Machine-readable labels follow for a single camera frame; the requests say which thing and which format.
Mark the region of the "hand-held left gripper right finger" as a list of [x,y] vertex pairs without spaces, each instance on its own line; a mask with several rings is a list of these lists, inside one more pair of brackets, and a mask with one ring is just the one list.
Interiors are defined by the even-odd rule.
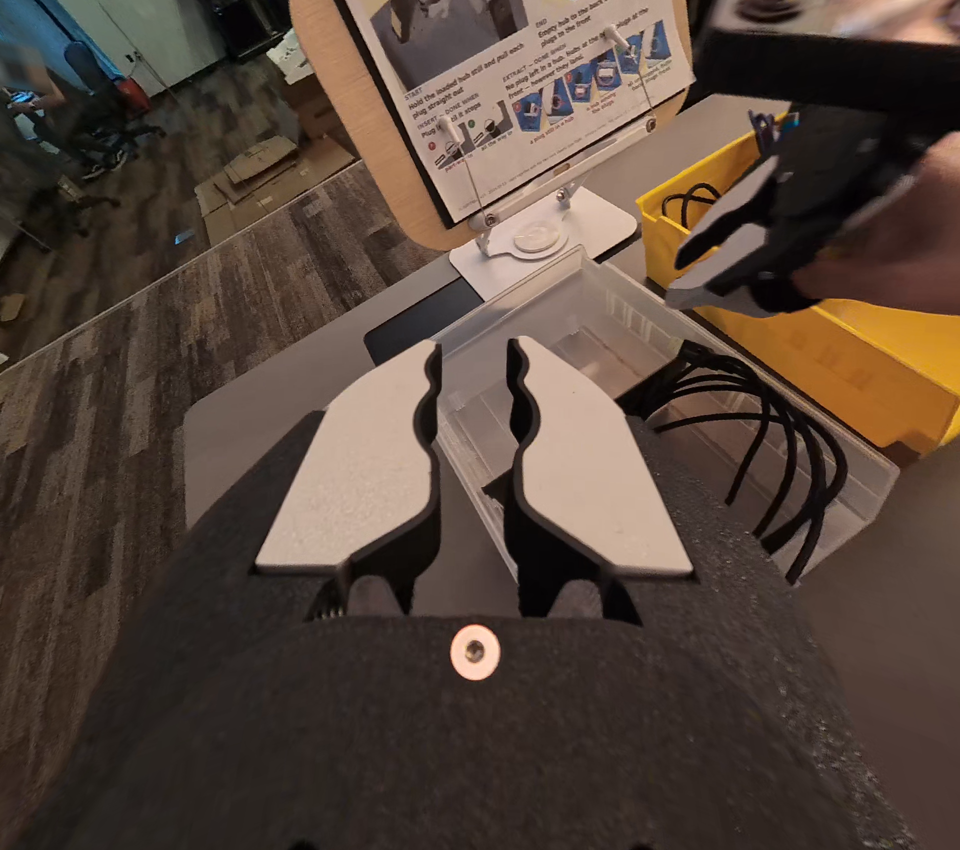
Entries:
[[507,343],[510,469],[504,534],[542,532],[619,580],[686,579],[690,560],[619,405],[531,336]]

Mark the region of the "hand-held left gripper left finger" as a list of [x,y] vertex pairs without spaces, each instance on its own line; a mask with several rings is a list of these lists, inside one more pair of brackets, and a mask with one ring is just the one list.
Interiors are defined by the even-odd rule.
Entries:
[[442,349],[422,340],[322,413],[255,559],[264,574],[414,580],[438,555]]

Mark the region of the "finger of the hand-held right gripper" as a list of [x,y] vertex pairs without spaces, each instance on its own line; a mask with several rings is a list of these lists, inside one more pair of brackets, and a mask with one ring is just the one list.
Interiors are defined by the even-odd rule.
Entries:
[[702,260],[678,276],[667,287],[664,304],[674,311],[693,311],[714,308],[727,313],[766,319],[776,314],[764,309],[749,287],[739,286],[726,294],[708,288],[710,278],[719,274],[711,260]]
[[781,158],[770,156],[723,194],[679,245],[674,267],[690,267],[748,223],[767,224],[777,195]]

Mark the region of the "clear plastic bin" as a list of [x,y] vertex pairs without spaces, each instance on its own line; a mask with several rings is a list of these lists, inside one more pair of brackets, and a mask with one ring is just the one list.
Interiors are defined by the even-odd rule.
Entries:
[[[673,360],[684,341],[737,357],[763,383],[808,414],[835,441],[847,464],[846,481],[825,505],[819,541],[806,570],[827,559],[880,514],[900,471],[878,450],[774,377],[736,354],[692,319],[667,309],[660,298],[613,266],[570,251],[534,275],[475,308],[441,331],[442,391],[438,446],[477,511],[486,531],[516,576],[503,544],[503,504],[494,484],[507,473],[518,446],[509,418],[507,343],[528,336],[589,377],[617,399]],[[760,398],[735,382],[693,384],[698,392],[668,402],[651,417],[659,427],[690,418],[723,417],[665,431],[666,459],[695,476],[723,503],[747,456],[763,410]],[[772,505],[789,474],[789,442],[771,422],[728,512],[752,530]]]

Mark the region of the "yellow plastic bin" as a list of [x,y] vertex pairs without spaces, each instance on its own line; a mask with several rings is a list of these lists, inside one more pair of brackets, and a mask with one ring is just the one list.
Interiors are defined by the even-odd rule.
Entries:
[[[681,274],[676,252],[706,212],[682,196],[697,184],[720,194],[759,157],[753,133],[690,164],[636,199],[646,272],[665,290]],[[957,317],[830,300],[760,319],[701,306],[695,314],[881,449],[920,457],[959,436]]]

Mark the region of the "person's right hand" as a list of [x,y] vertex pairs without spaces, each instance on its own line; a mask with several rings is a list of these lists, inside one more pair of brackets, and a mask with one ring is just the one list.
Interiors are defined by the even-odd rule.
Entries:
[[958,316],[959,134],[931,146],[906,191],[791,282],[812,300]]

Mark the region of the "dark rectangular pad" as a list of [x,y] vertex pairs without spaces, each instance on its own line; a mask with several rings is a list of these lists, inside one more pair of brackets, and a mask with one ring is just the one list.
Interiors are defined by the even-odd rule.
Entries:
[[375,366],[385,364],[416,344],[433,339],[482,303],[482,297],[465,279],[452,280],[370,329],[364,336],[366,352]]

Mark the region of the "printed instruction sheet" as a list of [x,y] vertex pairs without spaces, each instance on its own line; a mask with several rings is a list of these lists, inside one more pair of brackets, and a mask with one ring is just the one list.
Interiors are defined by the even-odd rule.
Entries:
[[334,0],[445,229],[654,129],[686,0]]

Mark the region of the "wooden document stand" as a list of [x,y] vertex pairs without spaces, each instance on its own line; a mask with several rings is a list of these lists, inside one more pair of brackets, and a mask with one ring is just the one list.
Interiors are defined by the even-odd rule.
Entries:
[[601,196],[602,176],[622,155],[640,157],[643,143],[678,115],[689,90],[656,110],[651,132],[621,132],[572,171],[525,189],[506,208],[481,210],[446,229],[334,0],[291,0],[291,9],[303,52],[403,233],[447,252],[482,299],[497,297],[573,249],[596,260],[638,238],[637,211]]

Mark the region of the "flattened cardboard pieces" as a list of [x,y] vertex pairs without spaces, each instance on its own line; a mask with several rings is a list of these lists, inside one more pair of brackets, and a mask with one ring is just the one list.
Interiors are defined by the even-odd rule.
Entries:
[[329,136],[306,146],[285,136],[258,142],[195,187],[210,246],[305,195],[353,161]]

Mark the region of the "black office chair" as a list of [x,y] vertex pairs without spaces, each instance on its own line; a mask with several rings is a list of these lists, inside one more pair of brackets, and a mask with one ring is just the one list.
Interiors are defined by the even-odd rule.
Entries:
[[55,120],[56,129],[66,153],[82,168],[83,180],[95,180],[136,160],[142,138],[167,137],[161,126],[146,122],[143,112],[135,111],[86,43],[70,41],[63,57],[85,92],[69,96],[65,114]]

